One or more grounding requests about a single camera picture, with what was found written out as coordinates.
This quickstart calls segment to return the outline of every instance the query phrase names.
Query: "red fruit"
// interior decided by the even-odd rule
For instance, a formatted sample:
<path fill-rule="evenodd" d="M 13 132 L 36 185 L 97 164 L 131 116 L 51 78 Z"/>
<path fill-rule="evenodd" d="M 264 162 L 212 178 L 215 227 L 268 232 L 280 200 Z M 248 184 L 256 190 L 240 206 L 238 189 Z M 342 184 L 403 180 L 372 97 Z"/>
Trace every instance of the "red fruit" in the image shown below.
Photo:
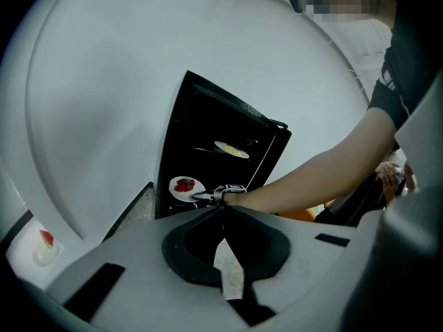
<path fill-rule="evenodd" d="M 54 244 L 53 235 L 51 235 L 49 232 L 45 230 L 39 230 L 39 231 L 45 245 L 47 245 L 49 248 L 53 247 Z"/>
<path fill-rule="evenodd" d="M 175 187 L 175 190 L 176 190 L 177 192 L 186 192 L 186 185 L 185 185 L 185 183 L 179 183 L 179 184 Z"/>
<path fill-rule="evenodd" d="M 191 178 L 181 178 L 177 181 L 175 190 L 177 192 L 189 192 L 194 189 L 195 181 Z"/>

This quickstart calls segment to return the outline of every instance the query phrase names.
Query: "black panel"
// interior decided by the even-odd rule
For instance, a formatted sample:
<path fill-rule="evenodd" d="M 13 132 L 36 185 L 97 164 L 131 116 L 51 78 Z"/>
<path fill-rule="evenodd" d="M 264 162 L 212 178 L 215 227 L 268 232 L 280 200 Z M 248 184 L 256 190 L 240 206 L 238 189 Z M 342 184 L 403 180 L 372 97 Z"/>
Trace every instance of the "black panel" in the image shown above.
<path fill-rule="evenodd" d="M 291 254 L 291 244 L 283 233 L 233 207 L 217 206 L 173 229 L 163 240 L 163 256 L 187 282 L 221 288 L 222 275 L 213 264 L 224 237 L 244 269 L 243 299 L 229 303 L 254 326 L 275 315 L 259 304 L 252 282 L 273 277 Z"/>
<path fill-rule="evenodd" d="M 12 240 L 17 236 L 17 234 L 23 229 L 23 227 L 33 218 L 33 213 L 29 210 L 23 214 L 19 220 L 11 227 L 6 236 L 1 240 L 0 243 L 0 255 L 5 255 L 9 249 Z"/>
<path fill-rule="evenodd" d="M 117 264 L 104 264 L 64 305 L 65 309 L 89 321 L 124 270 Z"/>
<path fill-rule="evenodd" d="M 365 270 L 342 314 L 342 331 L 375 331 L 381 326 L 384 331 L 439 328 L 442 193 L 441 187 L 426 188 L 393 201 L 382 214 Z"/>
<path fill-rule="evenodd" d="M 318 234 L 316 236 L 317 240 L 332 243 L 333 245 L 346 247 L 349 243 L 349 239 L 345 239 L 344 237 L 337 237 L 328 234 Z"/>
<path fill-rule="evenodd" d="M 168 125 L 156 191 L 156 219 L 193 209 L 169 193 L 177 176 L 193 177 L 207 190 L 219 185 L 261 187 L 291 132 L 212 82 L 188 71 Z M 245 151 L 248 159 L 220 150 L 214 141 Z"/>

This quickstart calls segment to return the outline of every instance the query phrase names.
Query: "white surface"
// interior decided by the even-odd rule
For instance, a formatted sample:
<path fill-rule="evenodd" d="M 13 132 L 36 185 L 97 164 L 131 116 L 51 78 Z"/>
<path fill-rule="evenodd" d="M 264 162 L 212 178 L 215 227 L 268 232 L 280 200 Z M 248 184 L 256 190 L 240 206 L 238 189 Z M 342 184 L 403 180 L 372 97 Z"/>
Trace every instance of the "white surface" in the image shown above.
<path fill-rule="evenodd" d="M 368 101 L 347 64 L 288 5 L 237 0 L 211 21 L 217 25 L 200 36 L 202 60 L 190 70 L 292 132 L 268 183 L 342 141 L 365 113 Z"/>
<path fill-rule="evenodd" d="M 234 146 L 226 144 L 225 142 L 222 142 L 222 141 L 214 141 L 214 144 L 216 144 L 218 148 L 220 148 L 221 150 L 223 150 L 224 152 L 226 152 L 227 154 L 229 154 L 231 156 L 235 156 L 236 158 L 249 158 L 249 155 L 245 151 L 239 149 L 238 147 L 234 147 Z M 230 153 L 229 151 L 226 151 L 223 148 L 224 145 L 228 145 L 229 147 L 233 147 L 234 149 L 240 151 L 241 154 L 240 155 L 235 155 L 235 154 Z"/>
<path fill-rule="evenodd" d="M 54 241 L 53 245 L 49 248 L 44 242 L 40 242 L 34 247 L 33 261 L 38 267 L 46 267 L 54 262 L 58 254 L 58 245 Z"/>
<path fill-rule="evenodd" d="M 182 178 L 189 178 L 190 180 L 195 181 L 195 186 L 192 189 L 192 191 L 178 192 L 175 190 L 175 187 L 177 186 L 177 181 L 181 180 Z M 204 191 L 206 191 L 205 186 L 202 185 L 199 180 L 196 180 L 195 178 L 192 178 L 192 177 L 178 176 L 178 177 L 174 177 L 169 182 L 169 192 L 174 196 L 174 198 L 178 199 L 179 201 L 183 201 L 183 202 L 187 202 L 187 203 L 195 203 L 198 201 L 198 199 L 193 199 L 192 195 L 196 194 L 198 192 L 204 192 Z"/>
<path fill-rule="evenodd" d="M 97 246 L 153 179 L 188 43 L 215 2 L 39 0 L 16 30 L 0 70 L 0 149 L 66 246 L 51 272 Z"/>
<path fill-rule="evenodd" d="M 0 154 L 0 241 L 13 225 L 26 213 L 26 206 L 15 188 Z"/>
<path fill-rule="evenodd" d="M 289 125 L 270 181 L 342 140 L 366 108 L 329 39 L 278 0 L 59 0 L 49 16 L 55 0 L 41 2 L 1 65 L 0 148 L 66 247 L 51 274 L 98 245 L 156 180 L 186 70 Z"/>
<path fill-rule="evenodd" d="M 57 254 L 54 261 L 44 267 L 37 266 L 33 259 L 34 251 L 42 244 L 44 245 L 39 230 L 45 230 L 45 228 L 33 217 L 12 240 L 8 251 L 6 251 L 6 259 L 18 277 L 45 289 L 49 283 L 47 278 L 54 267 L 54 263 L 63 254 L 64 246 L 54 240 L 55 245 L 57 245 Z"/>
<path fill-rule="evenodd" d="M 225 300 L 243 299 L 244 270 L 226 239 L 215 251 L 214 267 L 221 273 L 221 288 Z"/>
<path fill-rule="evenodd" d="M 377 54 L 384 56 L 386 49 L 390 46 L 392 37 L 389 27 L 374 19 L 352 23 L 325 23 L 321 16 L 316 15 L 314 20 L 329 35 L 349 61 L 370 101 L 375 82 L 379 78 L 379 69 L 383 64 L 383 60 L 373 65 L 375 72 L 368 72 L 360 68 L 359 58 L 371 57 Z"/>

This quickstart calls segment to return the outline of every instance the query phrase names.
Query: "wristwatch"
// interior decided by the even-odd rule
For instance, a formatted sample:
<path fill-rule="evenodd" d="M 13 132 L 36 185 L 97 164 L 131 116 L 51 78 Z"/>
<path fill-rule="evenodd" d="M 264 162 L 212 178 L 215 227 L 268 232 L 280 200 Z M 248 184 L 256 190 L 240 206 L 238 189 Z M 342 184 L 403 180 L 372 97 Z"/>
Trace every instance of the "wristwatch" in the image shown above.
<path fill-rule="evenodd" d="M 209 204 L 225 204 L 223 195 L 225 193 L 246 193 L 246 188 L 242 185 L 220 185 L 211 191 L 203 191 L 193 194 L 193 199 L 207 201 Z"/>

